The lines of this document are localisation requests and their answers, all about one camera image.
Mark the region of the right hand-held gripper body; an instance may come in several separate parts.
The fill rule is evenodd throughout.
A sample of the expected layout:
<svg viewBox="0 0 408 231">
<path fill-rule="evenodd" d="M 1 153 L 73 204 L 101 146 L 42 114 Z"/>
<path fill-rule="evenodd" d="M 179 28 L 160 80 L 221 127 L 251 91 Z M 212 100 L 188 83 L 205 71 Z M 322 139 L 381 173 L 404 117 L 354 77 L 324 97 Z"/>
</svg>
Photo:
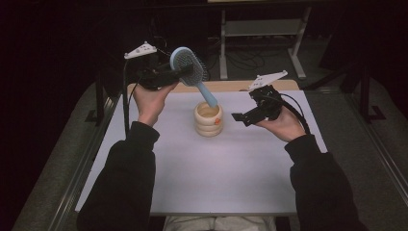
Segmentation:
<svg viewBox="0 0 408 231">
<path fill-rule="evenodd" d="M 275 120 L 279 117 L 283 103 L 281 94 L 271 83 L 287 74 L 288 72 L 283 70 L 277 73 L 258 75 L 248 87 L 249 95 L 256 102 L 257 108 L 269 120 Z"/>
</svg>

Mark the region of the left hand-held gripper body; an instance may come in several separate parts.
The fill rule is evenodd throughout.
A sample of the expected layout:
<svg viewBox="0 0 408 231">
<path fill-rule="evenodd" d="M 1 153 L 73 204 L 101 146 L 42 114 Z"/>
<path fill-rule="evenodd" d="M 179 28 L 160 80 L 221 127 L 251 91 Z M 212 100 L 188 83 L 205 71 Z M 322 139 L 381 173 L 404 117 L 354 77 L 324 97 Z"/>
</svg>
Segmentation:
<svg viewBox="0 0 408 231">
<path fill-rule="evenodd" d="M 142 45 L 123 55 L 123 87 L 131 83 L 148 90 L 157 90 L 170 85 L 168 64 L 159 65 L 158 48 L 145 41 Z"/>
</svg>

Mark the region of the light blue hairbrush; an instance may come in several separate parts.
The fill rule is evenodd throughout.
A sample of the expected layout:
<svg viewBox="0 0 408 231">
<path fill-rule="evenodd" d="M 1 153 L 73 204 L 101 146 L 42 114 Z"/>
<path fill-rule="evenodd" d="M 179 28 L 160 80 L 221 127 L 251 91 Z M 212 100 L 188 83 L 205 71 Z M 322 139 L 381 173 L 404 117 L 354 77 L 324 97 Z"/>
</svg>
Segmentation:
<svg viewBox="0 0 408 231">
<path fill-rule="evenodd" d="M 188 47 L 176 48 L 170 56 L 169 64 L 172 70 L 186 70 L 180 77 L 181 82 L 187 87 L 198 88 L 211 108 L 217 106 L 216 98 L 203 84 L 204 67 Z"/>
</svg>

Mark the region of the cream ringed cup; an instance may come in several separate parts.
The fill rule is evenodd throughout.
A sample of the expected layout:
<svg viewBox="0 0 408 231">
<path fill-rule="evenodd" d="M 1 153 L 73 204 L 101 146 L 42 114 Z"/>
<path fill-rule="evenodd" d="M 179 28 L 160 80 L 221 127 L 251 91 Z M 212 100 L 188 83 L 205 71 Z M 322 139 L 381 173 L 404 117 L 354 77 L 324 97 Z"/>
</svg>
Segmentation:
<svg viewBox="0 0 408 231">
<path fill-rule="evenodd" d="M 194 108 L 193 117 L 195 131 L 202 137 L 217 136 L 223 129 L 223 110 L 219 105 L 210 107 L 201 102 Z"/>
</svg>

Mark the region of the person's left hand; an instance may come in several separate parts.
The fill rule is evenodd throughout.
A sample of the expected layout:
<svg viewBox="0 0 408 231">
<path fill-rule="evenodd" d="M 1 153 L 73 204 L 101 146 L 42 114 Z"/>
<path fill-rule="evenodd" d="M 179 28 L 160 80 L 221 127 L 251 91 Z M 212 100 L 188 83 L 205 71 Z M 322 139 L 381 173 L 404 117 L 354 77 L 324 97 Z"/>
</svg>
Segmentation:
<svg viewBox="0 0 408 231">
<path fill-rule="evenodd" d="M 153 127 L 164 109 L 167 96 L 176 86 L 177 83 L 162 87 L 158 90 L 147 90 L 137 85 L 133 97 L 139 112 L 138 122 Z"/>
</svg>

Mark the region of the person's right hand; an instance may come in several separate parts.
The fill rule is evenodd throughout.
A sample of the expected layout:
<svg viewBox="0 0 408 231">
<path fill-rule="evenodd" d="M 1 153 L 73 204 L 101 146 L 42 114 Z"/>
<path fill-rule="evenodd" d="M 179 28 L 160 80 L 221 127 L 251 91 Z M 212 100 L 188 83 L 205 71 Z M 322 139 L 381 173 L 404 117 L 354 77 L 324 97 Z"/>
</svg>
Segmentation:
<svg viewBox="0 0 408 231">
<path fill-rule="evenodd" d="M 297 117 L 286 107 L 282 108 L 281 114 L 275 120 L 262 120 L 256 126 L 270 131 L 279 140 L 290 142 L 306 134 Z"/>
</svg>

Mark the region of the black metal stand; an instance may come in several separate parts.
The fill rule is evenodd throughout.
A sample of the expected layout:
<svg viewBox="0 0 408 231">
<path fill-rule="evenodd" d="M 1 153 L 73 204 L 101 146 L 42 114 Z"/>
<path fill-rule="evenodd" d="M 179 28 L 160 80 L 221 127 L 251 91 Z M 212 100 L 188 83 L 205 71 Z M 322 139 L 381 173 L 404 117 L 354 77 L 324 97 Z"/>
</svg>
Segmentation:
<svg viewBox="0 0 408 231">
<path fill-rule="evenodd" d="M 370 72 L 366 66 L 362 68 L 362 76 L 360 81 L 359 112 L 364 121 L 368 124 L 371 124 L 373 120 L 385 119 L 384 114 L 381 112 L 378 106 L 370 105 Z"/>
<path fill-rule="evenodd" d="M 105 101 L 106 94 L 105 89 L 102 83 L 101 72 L 98 71 L 95 75 L 95 109 L 90 110 L 86 122 L 94 122 L 96 126 L 99 126 L 102 123 L 102 120 L 105 116 Z"/>
</svg>

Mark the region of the white metal stand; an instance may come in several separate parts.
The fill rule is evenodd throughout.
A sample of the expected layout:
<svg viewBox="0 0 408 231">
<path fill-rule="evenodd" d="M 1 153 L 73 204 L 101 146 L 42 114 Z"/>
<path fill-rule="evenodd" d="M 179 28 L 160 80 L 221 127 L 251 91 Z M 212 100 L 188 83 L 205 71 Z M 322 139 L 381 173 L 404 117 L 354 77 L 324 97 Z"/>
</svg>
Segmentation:
<svg viewBox="0 0 408 231">
<path fill-rule="evenodd" d="M 307 7 L 300 18 L 295 19 L 266 19 L 266 20 L 227 20 L 226 10 L 221 11 L 220 23 L 220 55 L 219 76 L 221 80 L 228 79 L 225 39 L 232 37 L 257 36 L 295 36 L 294 44 L 288 49 L 293 68 L 300 80 L 306 78 L 306 73 L 297 57 L 302 42 L 311 7 Z"/>
</svg>

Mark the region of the person's light trousers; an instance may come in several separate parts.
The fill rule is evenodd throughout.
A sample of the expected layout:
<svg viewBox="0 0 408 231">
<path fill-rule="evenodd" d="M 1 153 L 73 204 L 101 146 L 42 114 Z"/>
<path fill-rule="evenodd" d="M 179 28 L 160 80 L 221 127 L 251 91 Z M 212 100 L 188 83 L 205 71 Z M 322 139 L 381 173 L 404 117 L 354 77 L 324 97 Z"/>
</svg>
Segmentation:
<svg viewBox="0 0 408 231">
<path fill-rule="evenodd" d="M 276 231 L 276 218 L 167 217 L 164 231 Z"/>
</svg>

